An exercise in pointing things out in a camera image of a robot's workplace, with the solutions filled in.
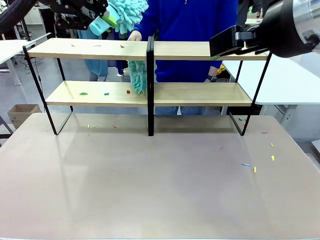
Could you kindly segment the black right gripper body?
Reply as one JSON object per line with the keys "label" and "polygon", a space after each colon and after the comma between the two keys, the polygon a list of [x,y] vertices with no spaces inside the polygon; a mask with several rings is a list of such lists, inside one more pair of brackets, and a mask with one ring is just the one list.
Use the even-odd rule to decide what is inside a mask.
{"label": "black right gripper body", "polygon": [[320,52],[318,0],[264,0],[263,20],[248,29],[246,47],[267,50],[281,58]]}

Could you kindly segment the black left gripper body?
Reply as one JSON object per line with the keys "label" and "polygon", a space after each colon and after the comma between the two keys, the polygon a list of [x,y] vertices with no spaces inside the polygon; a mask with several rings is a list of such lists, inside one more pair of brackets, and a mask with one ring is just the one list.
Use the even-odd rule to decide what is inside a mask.
{"label": "black left gripper body", "polygon": [[50,9],[54,12],[55,26],[59,29],[87,30],[95,19],[83,15],[82,6],[95,6],[95,19],[107,10],[107,0],[53,0]]}

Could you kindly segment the person's right hand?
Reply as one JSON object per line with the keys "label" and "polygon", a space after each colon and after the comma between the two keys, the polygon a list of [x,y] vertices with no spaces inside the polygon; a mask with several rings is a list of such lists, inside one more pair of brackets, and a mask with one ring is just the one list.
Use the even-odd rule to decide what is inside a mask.
{"label": "person's right hand", "polygon": [[128,41],[142,41],[141,33],[137,30],[133,30],[128,37]]}

